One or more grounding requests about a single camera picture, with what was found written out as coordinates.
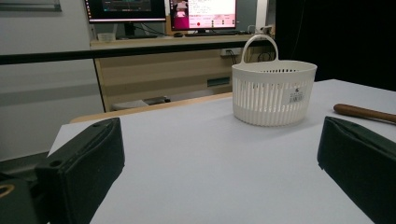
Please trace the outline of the grey wall frame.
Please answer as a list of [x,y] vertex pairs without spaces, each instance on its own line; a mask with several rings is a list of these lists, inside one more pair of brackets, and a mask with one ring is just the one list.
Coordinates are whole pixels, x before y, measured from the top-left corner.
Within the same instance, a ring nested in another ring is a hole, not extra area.
[[60,12],[60,0],[0,0],[0,11]]

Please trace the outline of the white plastic basket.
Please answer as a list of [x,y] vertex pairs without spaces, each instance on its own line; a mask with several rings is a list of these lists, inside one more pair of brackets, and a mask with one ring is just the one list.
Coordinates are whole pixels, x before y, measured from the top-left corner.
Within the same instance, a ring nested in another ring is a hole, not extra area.
[[318,67],[280,60],[232,66],[233,114],[256,126],[284,126],[304,119]]

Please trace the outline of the grey object under desk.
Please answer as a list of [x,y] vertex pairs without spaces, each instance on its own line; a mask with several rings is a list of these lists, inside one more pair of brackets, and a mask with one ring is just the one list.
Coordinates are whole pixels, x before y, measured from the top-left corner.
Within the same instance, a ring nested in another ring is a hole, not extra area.
[[170,99],[167,97],[156,97],[156,98],[150,98],[150,99],[143,99],[143,100],[135,100],[135,101],[129,101],[129,102],[124,102],[124,103],[117,103],[113,104],[111,108],[114,111],[119,111],[119,110],[124,110],[124,109],[131,109],[131,108],[138,108],[138,107],[144,107],[144,106],[149,106],[149,105],[157,105],[157,104],[164,104],[164,103],[169,103]]

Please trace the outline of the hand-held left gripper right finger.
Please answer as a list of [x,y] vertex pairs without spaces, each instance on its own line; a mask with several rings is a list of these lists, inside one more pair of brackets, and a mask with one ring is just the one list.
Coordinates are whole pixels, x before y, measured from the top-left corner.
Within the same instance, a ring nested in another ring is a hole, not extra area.
[[396,143],[359,124],[327,117],[318,166],[374,224],[396,224]]

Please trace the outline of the black horizontal frame bar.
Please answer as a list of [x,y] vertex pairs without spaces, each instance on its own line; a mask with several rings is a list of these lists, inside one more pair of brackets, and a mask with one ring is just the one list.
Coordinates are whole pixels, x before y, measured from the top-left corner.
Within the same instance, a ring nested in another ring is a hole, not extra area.
[[157,53],[172,53],[183,51],[209,50],[209,49],[231,49],[242,48],[246,41],[232,41],[224,43],[199,43],[181,44],[172,46],[149,46],[124,49],[91,49],[64,52],[45,52],[30,54],[0,55],[0,65],[22,64],[22,63],[48,63],[60,61],[75,61],[98,58],[111,58],[121,56],[147,55]]

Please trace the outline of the black keyboard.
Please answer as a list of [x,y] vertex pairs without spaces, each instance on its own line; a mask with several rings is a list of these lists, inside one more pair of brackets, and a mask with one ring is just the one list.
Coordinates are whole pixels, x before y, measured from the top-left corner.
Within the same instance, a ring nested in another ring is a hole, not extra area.
[[195,37],[195,36],[217,36],[217,35],[239,35],[238,31],[232,32],[197,32],[197,33],[188,33],[184,34],[186,37]]

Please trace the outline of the clear plastic container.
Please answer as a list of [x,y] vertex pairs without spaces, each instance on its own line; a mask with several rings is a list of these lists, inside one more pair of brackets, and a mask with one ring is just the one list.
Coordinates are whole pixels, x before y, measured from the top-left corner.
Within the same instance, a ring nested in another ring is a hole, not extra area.
[[113,33],[101,33],[97,35],[100,42],[112,42],[116,40],[116,36]]

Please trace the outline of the black computer monitor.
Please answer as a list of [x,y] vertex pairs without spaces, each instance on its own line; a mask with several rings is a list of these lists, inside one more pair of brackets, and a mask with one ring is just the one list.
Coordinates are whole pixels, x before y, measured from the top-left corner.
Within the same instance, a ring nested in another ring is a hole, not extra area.
[[206,32],[236,27],[237,0],[169,0],[172,31]]
[[164,0],[83,0],[89,24],[122,23],[124,37],[150,38],[138,35],[136,23],[165,22]]

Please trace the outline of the small webcam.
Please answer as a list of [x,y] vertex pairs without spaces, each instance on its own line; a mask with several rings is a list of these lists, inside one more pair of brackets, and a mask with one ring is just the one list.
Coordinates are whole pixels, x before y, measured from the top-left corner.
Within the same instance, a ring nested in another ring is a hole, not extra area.
[[263,35],[269,35],[272,33],[273,26],[272,25],[266,25],[263,27],[259,27],[255,29],[256,34],[263,34]]

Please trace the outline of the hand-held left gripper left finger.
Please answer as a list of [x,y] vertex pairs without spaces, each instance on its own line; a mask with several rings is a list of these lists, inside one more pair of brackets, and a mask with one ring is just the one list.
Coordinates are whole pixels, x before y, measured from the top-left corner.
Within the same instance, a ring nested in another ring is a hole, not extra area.
[[125,163],[120,119],[94,123],[44,161],[35,173],[51,224],[89,224]]

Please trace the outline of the light wooden desk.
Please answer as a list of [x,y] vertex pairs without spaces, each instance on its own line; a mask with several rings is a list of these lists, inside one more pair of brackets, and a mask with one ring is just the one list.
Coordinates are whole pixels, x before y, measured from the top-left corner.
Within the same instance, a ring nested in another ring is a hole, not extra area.
[[232,65],[249,35],[157,37],[91,42],[102,102],[114,105],[189,92],[224,93],[232,89]]

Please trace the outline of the wooden hairbrush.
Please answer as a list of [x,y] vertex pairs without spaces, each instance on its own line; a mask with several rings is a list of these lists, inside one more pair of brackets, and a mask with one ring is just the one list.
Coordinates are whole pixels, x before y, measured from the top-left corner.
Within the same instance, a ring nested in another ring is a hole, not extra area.
[[333,107],[333,110],[341,115],[365,118],[365,119],[378,119],[396,124],[396,115],[380,112],[372,109],[367,109],[363,107],[358,107],[354,105],[337,104]]

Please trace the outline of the black curtain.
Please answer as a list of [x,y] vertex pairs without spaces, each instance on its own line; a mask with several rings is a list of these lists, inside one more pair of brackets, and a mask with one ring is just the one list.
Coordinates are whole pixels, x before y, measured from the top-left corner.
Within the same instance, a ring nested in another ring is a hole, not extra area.
[[317,81],[396,91],[396,0],[276,0],[276,43]]

